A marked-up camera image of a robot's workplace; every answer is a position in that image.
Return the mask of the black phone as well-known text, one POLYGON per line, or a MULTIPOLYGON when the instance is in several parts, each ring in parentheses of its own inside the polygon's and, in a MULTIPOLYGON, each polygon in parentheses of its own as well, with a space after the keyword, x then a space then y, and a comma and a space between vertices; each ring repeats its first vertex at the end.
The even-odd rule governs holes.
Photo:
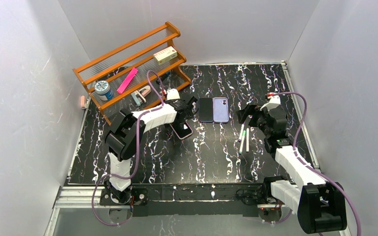
POLYGON ((180 140, 184 140, 193 134, 193 130, 187 122, 172 123, 170 126, 180 140))

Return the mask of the lilac phone case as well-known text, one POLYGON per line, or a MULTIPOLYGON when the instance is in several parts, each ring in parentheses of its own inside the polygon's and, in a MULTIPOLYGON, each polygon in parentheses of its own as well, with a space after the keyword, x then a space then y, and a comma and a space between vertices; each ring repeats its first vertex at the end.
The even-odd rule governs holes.
POLYGON ((213 98, 213 122, 227 123, 229 121, 228 99, 225 97, 213 98))

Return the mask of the black smartphone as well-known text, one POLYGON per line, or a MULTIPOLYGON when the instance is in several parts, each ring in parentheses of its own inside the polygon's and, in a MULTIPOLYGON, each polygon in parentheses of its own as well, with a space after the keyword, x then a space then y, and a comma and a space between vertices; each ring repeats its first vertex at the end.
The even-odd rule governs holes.
POLYGON ((198 113, 200 122, 213 122, 213 99, 200 98, 198 113))

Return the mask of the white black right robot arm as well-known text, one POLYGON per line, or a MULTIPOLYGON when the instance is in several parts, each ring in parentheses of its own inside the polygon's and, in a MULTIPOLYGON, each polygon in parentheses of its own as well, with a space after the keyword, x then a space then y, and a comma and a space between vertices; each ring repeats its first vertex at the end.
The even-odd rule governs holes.
POLYGON ((297 214, 302 230, 307 234, 342 231, 347 227, 346 203, 343 194, 317 174, 297 150, 287 135, 287 113, 278 105, 261 108, 247 105, 236 111, 238 121, 249 121, 250 127, 264 134, 266 151, 290 176, 267 177, 262 187, 263 197, 282 201, 297 214))

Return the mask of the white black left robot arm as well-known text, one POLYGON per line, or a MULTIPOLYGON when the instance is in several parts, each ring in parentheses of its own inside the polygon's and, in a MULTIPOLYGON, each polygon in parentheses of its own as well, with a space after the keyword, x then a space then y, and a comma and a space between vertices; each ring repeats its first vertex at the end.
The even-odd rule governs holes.
POLYGON ((138 169, 135 167, 131 170, 131 158, 135 157, 135 162, 139 163, 143 135, 154 128, 166 125, 171 127, 180 140, 188 138, 193 131, 187 121, 194 117, 196 103, 195 97, 189 100, 174 98, 142 111, 120 110, 105 137, 110 158, 110 173, 103 180, 103 184, 109 198, 115 199, 121 205, 130 202, 131 180, 138 169))

